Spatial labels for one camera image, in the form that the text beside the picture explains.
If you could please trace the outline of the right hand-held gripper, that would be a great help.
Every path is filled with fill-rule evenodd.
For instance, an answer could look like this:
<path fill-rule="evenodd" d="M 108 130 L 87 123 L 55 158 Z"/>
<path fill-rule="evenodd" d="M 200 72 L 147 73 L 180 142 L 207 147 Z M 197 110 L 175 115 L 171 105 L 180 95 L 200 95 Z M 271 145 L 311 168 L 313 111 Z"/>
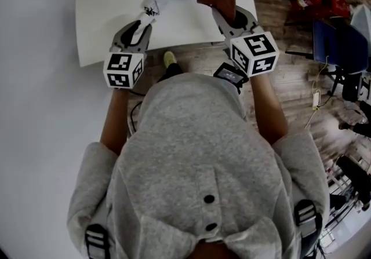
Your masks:
<path fill-rule="evenodd" d="M 270 32 L 264 31 L 248 10 L 236 6 L 236 25 L 232 28 L 223 15 L 212 8 L 212 16 L 225 37 L 227 56 L 248 78 L 274 70 L 279 49 Z"/>

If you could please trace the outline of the blue chair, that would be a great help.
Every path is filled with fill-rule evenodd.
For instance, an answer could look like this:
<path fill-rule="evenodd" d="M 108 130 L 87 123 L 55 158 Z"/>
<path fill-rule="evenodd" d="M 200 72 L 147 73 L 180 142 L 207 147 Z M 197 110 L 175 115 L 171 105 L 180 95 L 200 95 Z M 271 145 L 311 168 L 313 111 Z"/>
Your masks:
<path fill-rule="evenodd" d="M 323 39 L 330 39 L 330 56 L 323 54 Z M 353 26 L 334 27 L 324 21 L 314 20 L 312 26 L 313 58 L 324 63 L 321 75 L 334 76 L 334 84 L 328 95 L 333 96 L 341 84 L 345 101 L 359 100 L 362 74 L 369 68 L 368 40 Z"/>

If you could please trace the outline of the yellow-green shoe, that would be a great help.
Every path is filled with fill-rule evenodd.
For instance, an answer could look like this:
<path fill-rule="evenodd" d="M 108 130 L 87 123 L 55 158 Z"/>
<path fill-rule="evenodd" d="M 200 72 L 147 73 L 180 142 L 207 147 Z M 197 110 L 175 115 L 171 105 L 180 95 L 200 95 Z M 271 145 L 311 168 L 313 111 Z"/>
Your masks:
<path fill-rule="evenodd" d="M 168 68 L 172 64 L 177 64 L 177 59 L 174 53 L 171 51 L 166 51 L 163 54 L 163 63 L 166 68 Z"/>

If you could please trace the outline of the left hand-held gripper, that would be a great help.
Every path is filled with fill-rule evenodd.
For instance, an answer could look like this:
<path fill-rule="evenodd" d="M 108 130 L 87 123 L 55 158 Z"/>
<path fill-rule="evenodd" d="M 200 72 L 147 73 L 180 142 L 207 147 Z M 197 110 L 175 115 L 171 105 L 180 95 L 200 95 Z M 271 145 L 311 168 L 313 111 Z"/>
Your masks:
<path fill-rule="evenodd" d="M 103 75 L 107 86 L 117 89 L 133 89 L 144 71 L 146 50 L 152 33 L 147 25 L 135 46 L 132 43 L 138 21 L 121 28 L 112 40 L 112 47 L 104 60 Z"/>

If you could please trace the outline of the red extinguisher box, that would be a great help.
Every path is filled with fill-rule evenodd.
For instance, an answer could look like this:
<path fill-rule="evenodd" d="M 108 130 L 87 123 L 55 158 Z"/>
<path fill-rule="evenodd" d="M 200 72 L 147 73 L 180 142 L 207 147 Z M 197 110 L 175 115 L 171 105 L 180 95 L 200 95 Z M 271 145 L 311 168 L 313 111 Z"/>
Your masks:
<path fill-rule="evenodd" d="M 348 19 L 350 16 L 350 5 L 345 0 L 322 0 L 321 13 L 324 17 L 342 17 Z"/>

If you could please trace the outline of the person's left forearm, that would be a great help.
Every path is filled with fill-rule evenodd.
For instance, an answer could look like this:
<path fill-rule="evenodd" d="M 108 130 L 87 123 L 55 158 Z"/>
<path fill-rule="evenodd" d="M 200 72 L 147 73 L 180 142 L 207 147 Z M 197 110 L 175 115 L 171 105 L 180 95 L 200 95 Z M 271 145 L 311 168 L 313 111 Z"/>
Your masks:
<path fill-rule="evenodd" d="M 116 155 L 120 155 L 128 137 L 128 101 L 128 90 L 113 90 L 100 137 L 100 142 Z"/>

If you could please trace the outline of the person's black trouser leg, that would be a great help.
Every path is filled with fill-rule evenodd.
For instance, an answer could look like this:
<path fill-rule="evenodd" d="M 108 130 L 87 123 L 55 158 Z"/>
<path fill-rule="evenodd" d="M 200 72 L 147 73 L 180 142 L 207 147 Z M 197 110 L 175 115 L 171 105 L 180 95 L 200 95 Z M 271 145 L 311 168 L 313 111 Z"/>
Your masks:
<path fill-rule="evenodd" d="M 164 73 L 164 75 L 158 80 L 158 82 L 162 82 L 168 78 L 171 78 L 173 76 L 176 76 L 176 75 L 180 75 L 180 74 L 183 74 L 184 71 L 182 70 L 182 68 L 180 67 L 180 65 L 178 63 L 171 63 L 167 68 L 166 68 L 166 71 Z"/>

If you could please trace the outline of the person's right forearm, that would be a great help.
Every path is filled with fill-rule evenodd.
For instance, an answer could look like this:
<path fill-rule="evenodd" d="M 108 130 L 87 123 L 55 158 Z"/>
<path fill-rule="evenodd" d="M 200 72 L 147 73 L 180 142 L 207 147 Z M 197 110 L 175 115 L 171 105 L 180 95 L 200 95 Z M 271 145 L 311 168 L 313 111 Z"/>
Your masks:
<path fill-rule="evenodd" d="M 275 144 L 288 133 L 288 122 L 268 74 L 250 78 L 254 110 L 260 135 L 270 144 Z"/>

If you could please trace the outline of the red fire extinguisher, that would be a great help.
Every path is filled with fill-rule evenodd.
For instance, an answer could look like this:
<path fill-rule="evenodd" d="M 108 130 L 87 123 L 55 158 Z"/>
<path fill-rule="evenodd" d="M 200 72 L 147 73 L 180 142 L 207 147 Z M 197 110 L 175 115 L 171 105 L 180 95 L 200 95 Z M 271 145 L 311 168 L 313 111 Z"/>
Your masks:
<path fill-rule="evenodd" d="M 304 10 L 310 6 L 321 5 L 322 0 L 291 0 L 291 6 L 294 11 Z"/>

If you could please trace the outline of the grey hooded top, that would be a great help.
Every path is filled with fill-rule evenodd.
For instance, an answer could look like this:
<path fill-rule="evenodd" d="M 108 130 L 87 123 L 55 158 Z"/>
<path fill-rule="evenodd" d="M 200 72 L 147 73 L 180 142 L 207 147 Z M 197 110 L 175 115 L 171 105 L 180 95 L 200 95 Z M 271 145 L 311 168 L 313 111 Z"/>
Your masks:
<path fill-rule="evenodd" d="M 321 157 L 301 129 L 270 145 L 231 83 L 185 73 L 156 83 L 138 130 L 116 155 L 87 146 L 67 216 L 88 258 L 85 232 L 100 224 L 112 259 L 302 259 L 294 207 L 311 200 L 322 223 L 329 193 Z"/>

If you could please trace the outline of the black waist device with screen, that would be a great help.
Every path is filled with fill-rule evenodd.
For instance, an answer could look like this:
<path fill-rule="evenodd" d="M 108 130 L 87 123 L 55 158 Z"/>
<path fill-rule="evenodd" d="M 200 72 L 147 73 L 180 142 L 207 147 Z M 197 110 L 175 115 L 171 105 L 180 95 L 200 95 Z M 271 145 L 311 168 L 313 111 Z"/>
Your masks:
<path fill-rule="evenodd" d="M 213 74 L 213 77 L 226 80 L 227 82 L 233 84 L 238 91 L 240 91 L 240 88 L 249 80 L 247 75 L 242 70 L 235 68 L 228 63 L 222 63 Z"/>

